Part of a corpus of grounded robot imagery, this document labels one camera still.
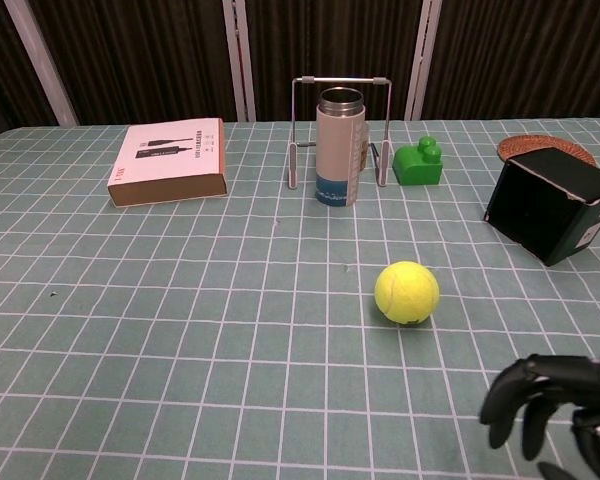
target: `black storage box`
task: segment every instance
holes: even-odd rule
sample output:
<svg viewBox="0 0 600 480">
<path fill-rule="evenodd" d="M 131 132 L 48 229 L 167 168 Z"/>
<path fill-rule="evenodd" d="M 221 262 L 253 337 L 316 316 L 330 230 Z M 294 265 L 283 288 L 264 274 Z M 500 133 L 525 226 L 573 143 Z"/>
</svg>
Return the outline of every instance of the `black storage box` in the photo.
<svg viewBox="0 0 600 480">
<path fill-rule="evenodd" d="M 600 230 L 600 169 L 556 148 L 510 158 L 484 219 L 551 266 Z"/>
</svg>

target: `tennis ball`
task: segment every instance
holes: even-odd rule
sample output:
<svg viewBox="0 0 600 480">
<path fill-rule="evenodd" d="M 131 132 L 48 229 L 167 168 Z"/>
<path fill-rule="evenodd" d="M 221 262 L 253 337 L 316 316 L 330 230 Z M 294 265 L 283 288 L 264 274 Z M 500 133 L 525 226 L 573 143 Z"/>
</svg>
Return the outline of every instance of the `tennis ball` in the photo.
<svg viewBox="0 0 600 480">
<path fill-rule="evenodd" d="M 376 280 L 376 305 L 392 322 L 421 323 L 438 306 L 440 289 L 433 274 L 415 262 L 397 262 Z"/>
</svg>

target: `curtain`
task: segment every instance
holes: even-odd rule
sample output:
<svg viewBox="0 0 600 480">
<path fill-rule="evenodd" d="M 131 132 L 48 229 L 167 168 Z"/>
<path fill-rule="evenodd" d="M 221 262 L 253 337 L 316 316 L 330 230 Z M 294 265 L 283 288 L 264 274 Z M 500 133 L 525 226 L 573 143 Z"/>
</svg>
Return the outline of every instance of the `curtain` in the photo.
<svg viewBox="0 0 600 480">
<path fill-rule="evenodd" d="M 424 119 L 600 117 L 600 0 L 444 0 Z"/>
<path fill-rule="evenodd" d="M 29 0 L 78 121 L 236 119 L 219 0 Z"/>
<path fill-rule="evenodd" d="M 291 80 L 303 75 L 387 77 L 391 118 L 404 118 L 422 0 L 246 0 L 258 120 L 291 118 Z M 315 119 L 319 90 L 298 86 L 297 118 Z M 367 117 L 386 115 L 386 90 L 353 86 Z"/>
<path fill-rule="evenodd" d="M 0 133 L 40 125 L 57 125 L 57 120 L 0 0 Z"/>
</svg>

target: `round coaster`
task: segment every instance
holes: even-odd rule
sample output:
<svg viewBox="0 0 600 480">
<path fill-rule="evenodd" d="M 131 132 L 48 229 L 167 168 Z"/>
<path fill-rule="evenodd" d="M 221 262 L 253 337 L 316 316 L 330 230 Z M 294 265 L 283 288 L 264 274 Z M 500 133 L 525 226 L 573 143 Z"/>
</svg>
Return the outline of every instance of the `round coaster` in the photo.
<svg viewBox="0 0 600 480">
<path fill-rule="evenodd" d="M 506 162 L 516 155 L 522 155 L 523 153 L 529 153 L 534 150 L 549 147 L 562 150 L 589 165 L 596 166 L 596 161 L 593 156 L 580 145 L 549 135 L 516 135 L 514 137 L 505 138 L 498 145 L 498 155 L 502 161 Z"/>
</svg>

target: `green building block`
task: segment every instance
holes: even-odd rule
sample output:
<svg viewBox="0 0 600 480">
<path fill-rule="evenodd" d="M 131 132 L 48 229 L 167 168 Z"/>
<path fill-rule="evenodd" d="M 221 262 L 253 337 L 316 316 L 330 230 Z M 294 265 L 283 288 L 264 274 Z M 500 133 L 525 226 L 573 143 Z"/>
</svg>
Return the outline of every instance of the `green building block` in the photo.
<svg viewBox="0 0 600 480">
<path fill-rule="evenodd" d="M 433 137 L 422 137 L 417 147 L 400 147 L 393 173 L 400 185 L 437 185 L 442 174 L 442 150 Z"/>
</svg>

